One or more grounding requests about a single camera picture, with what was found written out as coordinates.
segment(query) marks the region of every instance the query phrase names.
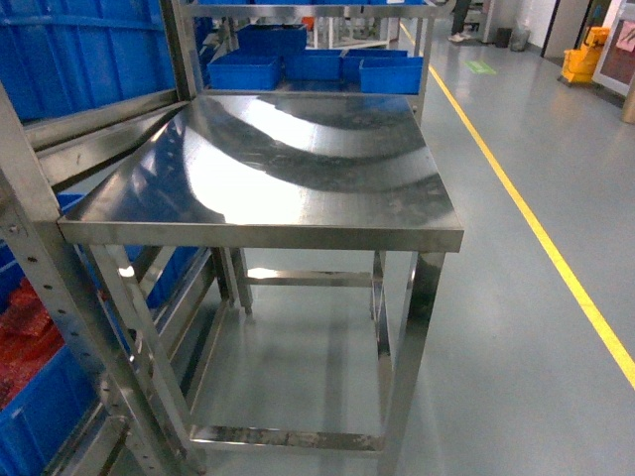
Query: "red item in bin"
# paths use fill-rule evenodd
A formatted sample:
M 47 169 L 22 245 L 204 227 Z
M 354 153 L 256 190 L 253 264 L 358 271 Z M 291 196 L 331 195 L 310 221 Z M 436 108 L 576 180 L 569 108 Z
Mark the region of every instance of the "red item in bin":
M 31 340 L 29 348 L 22 355 L 23 360 L 39 359 L 42 356 L 49 360 L 64 345 L 64 339 L 54 325 L 51 325 L 39 339 Z
M 9 394 L 13 389 L 13 378 L 11 377 L 11 367 L 0 364 L 0 410 L 4 409 L 10 402 Z
M 50 323 L 49 313 L 39 300 L 12 305 L 0 316 L 0 326 L 14 335 L 39 337 Z
M 62 348 L 64 340 L 27 279 L 9 296 L 0 315 L 0 410 Z
M 9 294 L 9 305 L 23 305 L 29 304 L 33 300 L 40 300 L 36 290 L 33 289 L 31 283 L 26 278 L 23 278 L 20 282 L 20 287 L 11 291 Z

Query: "white wall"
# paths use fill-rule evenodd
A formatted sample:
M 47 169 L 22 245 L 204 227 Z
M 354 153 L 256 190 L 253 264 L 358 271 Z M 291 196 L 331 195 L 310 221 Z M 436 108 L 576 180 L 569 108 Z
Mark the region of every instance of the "white wall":
M 619 10 L 620 5 L 622 4 L 622 0 L 612 0 L 610 6 L 608 7 L 608 12 L 606 12 L 606 17 L 604 17 L 603 27 L 611 28 L 613 26 L 613 22 L 615 21 L 615 17 L 617 16 L 617 11 Z
M 545 44 L 555 7 L 556 0 L 523 0 L 518 20 L 527 23 L 527 28 L 532 32 L 529 37 L 532 45 L 542 48 Z

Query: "metal shelf rack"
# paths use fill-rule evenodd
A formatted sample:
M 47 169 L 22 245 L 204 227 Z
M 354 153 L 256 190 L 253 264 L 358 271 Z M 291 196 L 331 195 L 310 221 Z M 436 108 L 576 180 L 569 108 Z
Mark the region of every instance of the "metal shelf rack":
M 202 93 L 190 21 L 192 18 L 418 18 L 416 52 L 421 50 L 423 20 L 427 19 L 423 50 L 424 56 L 429 58 L 435 18 L 447 15 L 453 3 L 450 1 L 443 6 L 202 6 L 182 4 L 180 0 L 162 0 L 164 24 L 176 79 L 174 90 L 23 127 L 7 94 L 0 87 L 0 144 L 3 149 L 3 154 L 0 155 L 0 232 L 49 310 L 66 344 L 93 380 L 102 406 L 107 412 L 107 416 L 104 416 L 103 411 L 95 411 L 89 416 L 90 421 L 95 424 L 107 421 L 104 426 L 108 428 L 108 437 L 103 437 L 102 434 L 97 438 L 101 441 L 98 449 L 86 453 L 91 455 L 89 458 L 70 465 L 79 468 L 74 470 L 76 474 L 91 474 L 96 469 L 95 461 L 108 460 L 104 449 L 108 445 L 104 445 L 103 441 L 117 447 L 125 444 L 146 474 L 201 474 L 204 471 L 204 455 L 199 449 L 201 446 L 225 446 L 233 449 L 235 445 L 232 443 L 241 440 L 240 438 L 245 443 L 256 441 L 258 445 L 262 443 L 262 438 L 269 438 L 274 446 L 286 449 L 291 446 L 300 451 L 321 446 L 334 450 L 362 449 L 362 453 L 368 455 L 369 452 L 374 452 L 380 458 L 381 476 L 392 474 L 408 414 L 408 391 L 414 388 L 416 381 L 416 370 L 419 368 L 432 310 L 431 297 L 434 299 L 443 255 L 445 252 L 457 251 L 460 243 L 462 230 L 458 222 L 451 220 L 448 223 L 445 238 L 429 236 L 424 242 L 408 247 L 411 251 L 416 251 L 412 271 L 417 272 L 413 277 L 418 277 L 411 281 L 411 291 L 424 293 L 423 300 L 418 304 L 424 303 L 427 310 L 422 312 L 420 309 L 411 309 L 406 312 L 407 319 L 408 314 L 413 312 L 418 316 L 410 321 L 412 331 L 402 336 L 405 339 L 402 343 L 412 346 L 414 354 L 403 352 L 400 355 L 410 358 L 414 355 L 413 361 L 398 366 L 397 362 L 391 363 L 388 349 L 380 348 L 378 365 L 383 369 L 380 371 L 386 373 L 394 364 L 394 368 L 403 373 L 395 376 L 396 381 L 405 383 L 407 390 L 410 389 L 405 394 L 398 393 L 401 400 L 391 410 L 387 407 L 387 394 L 392 387 L 384 384 L 382 412 L 384 417 L 395 421 L 388 424 L 389 433 L 385 437 L 364 439 L 361 435 L 349 435 L 343 439 L 337 436 L 335 440 L 330 440 L 323 439 L 324 435 L 319 434 L 275 433 L 271 430 L 255 434 L 238 428 L 234 428 L 235 431 L 226 428 L 224 434 L 218 434 L 218 428 L 198 427 L 191 423 L 188 404 L 192 403 L 191 399 L 195 399 L 195 394 L 194 397 L 187 397 L 185 402 L 175 398 L 175 394 L 179 392 L 178 382 L 170 375 L 170 364 L 184 334 L 191 327 L 192 317 L 202 297 L 213 281 L 218 282 L 223 296 L 223 305 L 214 322 L 222 321 L 222 316 L 228 311 L 234 297 L 240 299 L 247 311 L 250 310 L 248 285 L 258 280 L 248 274 L 241 250 L 236 247 L 251 246 L 254 243 L 233 239 L 223 243 L 214 240 L 196 241 L 201 248 L 164 308 L 163 317 L 158 320 L 161 324 L 156 325 L 153 316 L 148 314 L 140 302 L 156 282 L 158 272 L 165 266 L 177 243 L 159 240 L 153 244 L 154 239 L 161 236 L 162 232 L 157 231 L 155 238 L 152 238 L 148 233 L 154 228 L 146 224 L 139 227 L 142 235 L 148 238 L 144 242 L 146 246 L 133 263 L 127 261 L 121 248 L 113 245 L 117 240 L 112 239 L 105 240 L 103 244 L 93 243 L 89 247 L 83 247 L 83 253 L 78 253 L 78 248 L 67 241 L 67 237 L 61 232 L 59 224 L 63 227 L 72 227 L 72 224 L 64 225 L 55 192 L 133 154 L 141 154 L 140 151 L 148 147 L 153 139 L 165 133 L 175 116 L 185 108 L 191 108 L 197 96 L 200 95 L 199 101 L 222 101 L 222 96 L 231 95 L 219 91 Z M 420 94 L 416 97 L 416 119 L 419 123 L 427 76 L 426 62 Z M 357 97 L 348 92 L 339 95 L 344 98 L 341 100 L 353 103 Z M 404 124 L 407 124 L 408 120 L 404 117 Z M 427 160 L 429 152 L 425 143 L 419 144 L 419 148 L 420 154 L 423 154 L 420 158 Z M 430 172 L 431 177 L 435 178 L 436 171 Z M 437 183 L 436 191 L 439 190 L 443 190 L 443 185 L 439 188 Z M 116 234 L 116 231 L 108 232 L 110 238 Z M 311 240 L 301 235 L 288 246 L 308 247 Z M 347 238 L 341 237 L 333 243 L 345 247 L 346 241 Z M 399 246 L 388 246 L 380 240 L 372 247 L 405 249 Z M 382 343 L 385 343 L 386 338 L 386 329 L 382 324 L 385 323 L 385 306 L 381 285 L 384 256 L 383 252 L 375 254 L 373 273 L 361 280 L 363 286 L 371 288 L 375 302 L 373 315 L 377 323 L 378 340 Z M 101 290 L 96 290 L 91 283 L 87 271 L 91 266 L 98 271 L 103 284 Z M 124 276 L 128 270 L 135 279 L 130 280 Z M 429 273 L 432 279 L 424 280 L 423 271 Z M 332 284 L 333 280 L 340 280 L 352 281 L 357 283 L 355 286 L 361 286 L 358 276 L 334 278 L 320 273 L 277 276 L 273 281 L 278 280 L 280 283 L 300 280 L 302 283 L 309 281 L 315 284 Z M 135 329 L 136 332 L 120 332 L 118 328 Z M 203 370 L 198 369 L 197 379 L 201 378 L 199 373 Z M 298 438 L 298 443 L 282 444 L 289 441 L 289 438 Z M 68 461 L 63 461 L 61 465 L 68 467 Z

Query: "yellow floor line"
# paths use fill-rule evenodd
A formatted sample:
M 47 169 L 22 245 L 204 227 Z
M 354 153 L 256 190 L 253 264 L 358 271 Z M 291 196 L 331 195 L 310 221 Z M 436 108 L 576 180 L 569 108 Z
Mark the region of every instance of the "yellow floor line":
M 404 27 L 403 24 L 401 24 L 401 28 L 406 36 L 409 38 L 409 40 L 414 44 L 415 41 L 412 35 Z M 635 390 L 635 361 L 633 361 L 633 358 L 630 356 L 622 342 L 619 340 L 619 337 L 617 337 L 617 334 L 615 334 L 602 313 L 599 311 L 599 309 L 595 305 L 595 302 L 593 302 L 591 297 L 588 295 L 577 276 L 573 273 L 571 267 L 565 261 L 563 255 L 560 253 L 550 236 L 547 234 L 547 231 L 545 231 L 543 225 L 540 223 L 540 221 L 538 221 L 538 218 L 529 207 L 523 196 L 520 194 L 514 183 L 509 179 L 509 177 L 507 177 L 507 174 L 505 174 L 505 171 L 496 160 L 496 157 L 494 157 L 492 151 L 489 149 L 489 147 L 487 147 L 487 144 L 485 144 L 483 138 L 480 136 L 480 134 L 471 123 L 463 109 L 460 107 L 452 93 L 449 92 L 449 89 L 445 85 L 444 81 L 441 79 L 437 71 L 432 66 L 430 66 L 430 73 L 441 88 L 441 90 L 444 92 L 445 97 L 454 108 L 454 111 L 456 111 L 456 114 L 462 121 L 463 125 L 472 136 L 472 139 L 474 139 L 474 142 L 485 156 L 485 159 L 487 159 L 487 162 L 493 169 L 494 173 L 505 187 L 505 190 L 507 190 L 507 193 L 509 193 L 509 196 L 512 198 L 512 200 L 520 210 L 521 214 L 529 224 L 530 228 L 536 235 L 536 238 L 538 238 L 538 241 L 549 256 L 550 260 L 552 260 L 552 263 L 554 264 L 554 266 L 560 273 L 560 276 L 563 278 L 563 281 L 571 291 L 571 294 L 577 301 L 577 304 L 580 306 L 580 308 L 588 318 L 589 322 L 595 329 L 595 332 L 597 332 L 597 335 L 599 335 L 599 338 L 602 340 L 613 359 L 615 359 L 615 362 L 619 366 L 620 370 L 624 373 L 624 376 L 633 387 L 633 390 Z

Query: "yellow container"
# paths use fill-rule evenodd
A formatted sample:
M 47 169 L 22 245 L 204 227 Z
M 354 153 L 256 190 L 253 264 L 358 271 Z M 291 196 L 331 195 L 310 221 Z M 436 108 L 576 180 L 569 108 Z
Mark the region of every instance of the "yellow container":
M 586 34 L 586 38 L 584 42 L 582 42 L 582 46 L 580 49 L 582 51 L 594 50 L 597 48 L 602 48 L 608 40 L 608 34 L 610 29 L 603 27 L 591 27 Z
M 602 47 L 566 50 L 563 77 L 569 82 L 591 82 Z

